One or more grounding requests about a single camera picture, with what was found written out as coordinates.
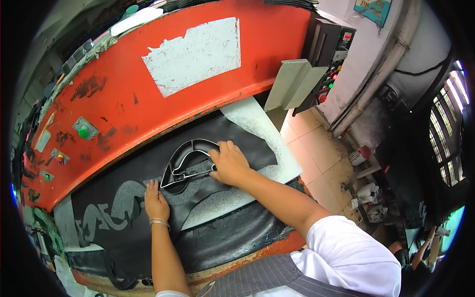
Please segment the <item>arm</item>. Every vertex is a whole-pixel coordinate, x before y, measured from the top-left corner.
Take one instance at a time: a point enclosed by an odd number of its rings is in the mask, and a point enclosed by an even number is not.
[[[429,246],[432,239],[434,239],[436,229],[437,229],[437,226],[432,228],[429,235],[427,236],[426,241],[424,241],[424,244],[422,245],[422,247],[420,247],[420,249],[417,251],[417,254],[414,256],[414,259],[412,260],[412,263],[411,263],[411,266],[412,266],[413,270],[416,270],[417,266],[422,261],[422,256],[424,256],[424,252],[426,251],[426,249]]]
[[[158,192],[158,181],[150,180],[145,192],[145,211],[149,219],[158,218],[168,221],[170,207],[165,197]],[[173,246],[168,227],[152,224],[152,279],[155,292],[177,291],[191,296],[185,271]]]
[[[307,195],[249,168],[246,157],[232,141],[218,144],[220,153],[215,150],[208,152],[218,170],[211,172],[210,176],[243,189],[282,222],[297,229],[303,238],[316,221],[332,215]]]

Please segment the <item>right hand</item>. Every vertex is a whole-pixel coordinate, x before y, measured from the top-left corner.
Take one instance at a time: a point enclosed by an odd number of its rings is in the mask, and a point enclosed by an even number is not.
[[[432,240],[434,239],[434,236],[436,234],[437,226],[434,226],[432,230],[429,232],[429,235],[427,236],[427,240]]]
[[[209,175],[219,182],[241,187],[243,180],[252,171],[246,157],[231,140],[219,141],[218,145],[219,153],[216,150],[208,152],[218,170],[210,172]]]

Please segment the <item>tiled floor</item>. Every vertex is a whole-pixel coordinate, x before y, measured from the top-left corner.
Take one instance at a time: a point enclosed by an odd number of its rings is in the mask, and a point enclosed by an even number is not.
[[[295,117],[289,110],[280,134],[304,170],[301,177],[317,202],[364,228],[359,212],[349,207],[351,194],[340,190],[353,172],[342,140],[332,138],[310,110]]]

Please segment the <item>orange machine arm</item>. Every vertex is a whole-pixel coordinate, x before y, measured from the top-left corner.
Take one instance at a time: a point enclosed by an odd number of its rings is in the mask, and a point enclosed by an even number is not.
[[[164,40],[219,19],[239,19],[241,66],[164,98],[142,57]],[[212,110],[272,86],[282,60],[300,58],[310,12],[261,0],[222,0],[174,11],[120,38],[99,59],[85,65],[55,99],[32,141],[51,134],[23,177],[25,204],[51,211],[61,199],[133,148]],[[98,134],[80,138],[79,117]],[[70,157],[60,165],[57,149]],[[46,181],[41,170],[54,176]]]

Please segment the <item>electrical box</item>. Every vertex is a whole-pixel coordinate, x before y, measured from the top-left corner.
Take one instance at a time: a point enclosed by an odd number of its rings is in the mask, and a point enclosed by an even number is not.
[[[323,11],[310,15],[301,58],[309,60],[313,67],[328,66],[328,71],[294,109],[293,116],[326,100],[348,56],[355,32],[355,28]]]

